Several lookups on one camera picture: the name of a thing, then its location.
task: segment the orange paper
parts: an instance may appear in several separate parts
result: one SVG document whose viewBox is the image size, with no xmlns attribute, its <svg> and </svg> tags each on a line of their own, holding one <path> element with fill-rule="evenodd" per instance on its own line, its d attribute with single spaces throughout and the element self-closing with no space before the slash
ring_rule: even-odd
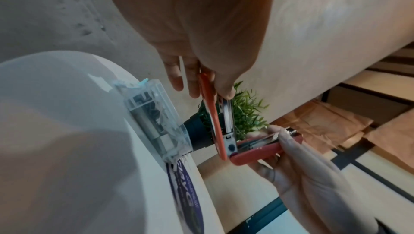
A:
<svg viewBox="0 0 414 234">
<path fill-rule="evenodd" d="M 364 137 L 414 168 L 414 109 L 381 125 Z"/>
<path fill-rule="evenodd" d="M 314 99 L 271 124 L 296 129 L 303 134 L 306 143 L 324 154 L 371 123 L 369 118 Z"/>
</svg>

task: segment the potted plant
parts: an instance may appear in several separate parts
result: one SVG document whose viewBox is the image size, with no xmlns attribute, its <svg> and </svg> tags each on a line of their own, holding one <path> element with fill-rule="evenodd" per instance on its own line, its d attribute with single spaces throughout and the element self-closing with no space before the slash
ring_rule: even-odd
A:
<svg viewBox="0 0 414 234">
<path fill-rule="evenodd" d="M 263 99 L 259 100 L 256 91 L 253 89 L 250 91 L 241 89 L 240 85 L 242 82 L 240 81 L 234 84 L 236 94 L 232 100 L 237 141 L 244 140 L 248 132 L 253 132 L 268 126 L 260 114 L 269 105 L 263 105 Z M 194 151 L 214 144 L 211 132 L 212 125 L 204 101 L 198 106 L 198 112 L 184 122 L 184 125 L 189 133 Z"/>
</svg>

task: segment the plant pot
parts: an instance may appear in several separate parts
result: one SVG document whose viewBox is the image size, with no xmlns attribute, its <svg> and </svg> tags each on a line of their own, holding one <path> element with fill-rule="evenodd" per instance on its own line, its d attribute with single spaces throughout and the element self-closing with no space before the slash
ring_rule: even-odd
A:
<svg viewBox="0 0 414 234">
<path fill-rule="evenodd" d="M 195 113 L 194 115 L 192 115 L 191 118 L 184 122 L 184 126 L 187 129 L 187 132 L 190 136 L 193 151 L 214 144 L 211 138 L 211 132 L 206 130 L 203 122 L 198 116 L 198 113 Z"/>
</svg>

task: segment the purple sticker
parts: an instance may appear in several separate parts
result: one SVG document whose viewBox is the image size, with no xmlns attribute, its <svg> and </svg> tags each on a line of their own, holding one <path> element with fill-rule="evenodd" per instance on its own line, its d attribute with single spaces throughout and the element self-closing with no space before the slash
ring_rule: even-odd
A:
<svg viewBox="0 0 414 234">
<path fill-rule="evenodd" d="M 172 164 L 167 164 L 167 172 L 183 231 L 204 234 L 200 203 L 184 164 L 178 160 L 176 171 L 173 170 Z"/>
</svg>

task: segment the green plant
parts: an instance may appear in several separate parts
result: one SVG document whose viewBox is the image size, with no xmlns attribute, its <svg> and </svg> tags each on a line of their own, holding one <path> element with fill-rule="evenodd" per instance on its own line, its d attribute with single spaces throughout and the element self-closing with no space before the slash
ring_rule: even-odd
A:
<svg viewBox="0 0 414 234">
<path fill-rule="evenodd" d="M 236 140 L 244 140 L 248 132 L 253 132 L 268 126 L 260 113 L 261 110 L 266 109 L 269 105 L 264 106 L 263 99 L 259 100 L 256 91 L 253 89 L 250 91 L 240 89 L 242 82 L 240 81 L 234 84 L 236 95 L 232 100 Z M 206 129 L 210 132 L 211 121 L 203 101 L 198 106 L 198 115 Z"/>
</svg>

